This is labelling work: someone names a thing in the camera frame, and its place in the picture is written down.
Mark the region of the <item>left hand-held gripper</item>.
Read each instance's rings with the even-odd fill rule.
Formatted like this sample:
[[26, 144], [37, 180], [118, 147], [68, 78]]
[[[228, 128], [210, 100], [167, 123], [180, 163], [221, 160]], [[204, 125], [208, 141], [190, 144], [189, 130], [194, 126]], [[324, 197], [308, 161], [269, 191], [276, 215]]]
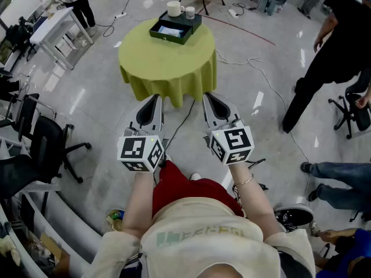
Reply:
[[117, 160], [132, 172], [154, 172], [164, 153], [161, 127], [162, 97], [154, 94], [131, 112], [117, 143]]

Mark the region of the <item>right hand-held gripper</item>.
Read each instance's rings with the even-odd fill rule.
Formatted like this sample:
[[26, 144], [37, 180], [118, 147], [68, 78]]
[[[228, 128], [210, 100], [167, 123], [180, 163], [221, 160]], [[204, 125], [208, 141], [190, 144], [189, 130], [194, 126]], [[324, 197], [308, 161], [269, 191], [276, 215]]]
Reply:
[[236, 106], [217, 93], [203, 95], [206, 143], [223, 165], [246, 162], [254, 150], [252, 132]]

